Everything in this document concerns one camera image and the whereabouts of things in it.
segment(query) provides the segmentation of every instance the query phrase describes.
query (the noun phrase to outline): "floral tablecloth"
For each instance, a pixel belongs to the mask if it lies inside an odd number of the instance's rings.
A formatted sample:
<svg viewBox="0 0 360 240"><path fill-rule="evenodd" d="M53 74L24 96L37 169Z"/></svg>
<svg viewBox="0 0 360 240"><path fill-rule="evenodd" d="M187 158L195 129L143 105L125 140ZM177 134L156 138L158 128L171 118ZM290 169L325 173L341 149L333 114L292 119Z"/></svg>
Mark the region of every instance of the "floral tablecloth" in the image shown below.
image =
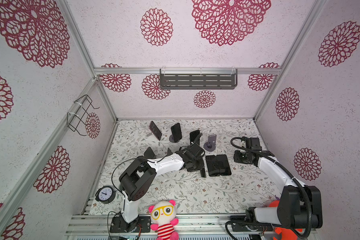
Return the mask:
<svg viewBox="0 0 360 240"><path fill-rule="evenodd" d="M237 164L233 161L233 153L236 149L230 144L232 137L259 137L265 150L253 120L155 120L154 122L163 133L161 141L150 132L148 120L119 122L98 188L112 185L112 171L120 162L143 155L148 147L151 147L158 157L165 156L168 148L175 152L180 146L189 145L189 133L199 129L203 133L200 139L201 146L209 135L217 135L215 151L206 151L206 155L227 155L232 175L210 177L205 163L206 178L201 177L200 171L187 172L185 169L157 176L148 192L140 199L140 214L149 213L150 205L170 199L176 201L177 213L182 214L244 213L248 207L266 206L276 197L280 197L275 184L264 172L255 166ZM181 125L183 138L178 143L171 143L170 127L177 122ZM129 164L126 162L115 171L116 186L119 185L120 174ZM110 204L102 204L94 200L89 214L106 215L109 211L119 212L121 204L120 194L117 194Z"/></svg>

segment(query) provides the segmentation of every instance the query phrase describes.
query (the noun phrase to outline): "alarm clock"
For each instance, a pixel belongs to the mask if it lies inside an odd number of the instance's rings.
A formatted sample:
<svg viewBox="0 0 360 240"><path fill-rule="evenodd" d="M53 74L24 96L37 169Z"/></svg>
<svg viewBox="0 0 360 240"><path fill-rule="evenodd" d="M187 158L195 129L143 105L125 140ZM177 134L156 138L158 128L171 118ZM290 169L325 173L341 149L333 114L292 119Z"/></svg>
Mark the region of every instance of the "alarm clock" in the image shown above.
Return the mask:
<svg viewBox="0 0 360 240"><path fill-rule="evenodd" d="M97 190L95 200L103 204L108 204L115 199L116 192L111 186L104 186Z"/></svg>

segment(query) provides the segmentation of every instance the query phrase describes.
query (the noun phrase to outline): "clock face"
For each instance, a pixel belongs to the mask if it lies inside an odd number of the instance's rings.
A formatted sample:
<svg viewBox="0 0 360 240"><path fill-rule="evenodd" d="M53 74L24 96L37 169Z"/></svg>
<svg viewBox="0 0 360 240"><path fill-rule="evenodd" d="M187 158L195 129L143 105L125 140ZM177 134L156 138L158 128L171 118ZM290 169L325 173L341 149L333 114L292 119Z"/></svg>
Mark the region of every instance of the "clock face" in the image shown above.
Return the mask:
<svg viewBox="0 0 360 240"><path fill-rule="evenodd" d="M99 199L101 201L108 200L112 195L112 189L110 187L105 187L99 192Z"/></svg>

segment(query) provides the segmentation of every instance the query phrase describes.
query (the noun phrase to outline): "wire rack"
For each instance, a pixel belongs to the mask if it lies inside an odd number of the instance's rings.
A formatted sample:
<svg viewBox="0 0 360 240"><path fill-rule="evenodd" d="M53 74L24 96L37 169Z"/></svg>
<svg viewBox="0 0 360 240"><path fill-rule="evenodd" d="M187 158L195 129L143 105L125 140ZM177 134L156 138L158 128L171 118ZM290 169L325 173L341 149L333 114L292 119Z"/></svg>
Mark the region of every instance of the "wire rack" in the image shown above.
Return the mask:
<svg viewBox="0 0 360 240"><path fill-rule="evenodd" d="M89 103L89 105L84 108L83 105L86 103L86 101ZM85 122L83 122L82 118L84 116L89 115L89 113L87 112L87 110L89 109L89 107L92 107L93 109L99 109L100 107L98 108L95 108L93 105L92 105L92 99L88 96L88 95L83 95L82 97L78 98L76 101L74 101L74 103L77 103L80 105L80 108L75 112L75 113L72 113L72 112L68 112L67 113L67 127L69 127L69 129L71 129L73 132L77 132L78 134L80 134L81 136L86 136L86 135L83 135L79 132L79 130L77 129L77 127L79 126L79 124L82 122L84 125ZM77 113L79 112L80 109L83 109L84 112L82 114L82 116L80 117ZM75 120L75 119L78 119L78 123L76 124L76 126L72 125L71 123Z"/></svg>

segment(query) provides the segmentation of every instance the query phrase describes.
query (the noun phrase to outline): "orange plush toy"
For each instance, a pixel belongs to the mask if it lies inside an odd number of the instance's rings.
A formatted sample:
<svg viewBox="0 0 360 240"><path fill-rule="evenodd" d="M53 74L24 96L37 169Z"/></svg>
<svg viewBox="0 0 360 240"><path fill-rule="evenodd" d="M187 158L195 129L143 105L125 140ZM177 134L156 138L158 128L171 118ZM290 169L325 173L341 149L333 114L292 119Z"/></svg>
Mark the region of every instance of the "orange plush toy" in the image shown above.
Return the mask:
<svg viewBox="0 0 360 240"><path fill-rule="evenodd" d="M271 202L269 207L277 207L279 205L279 200ZM292 232L290 229L277 227L275 228L275 232L277 234L281 233L281 240L297 240L298 236Z"/></svg>

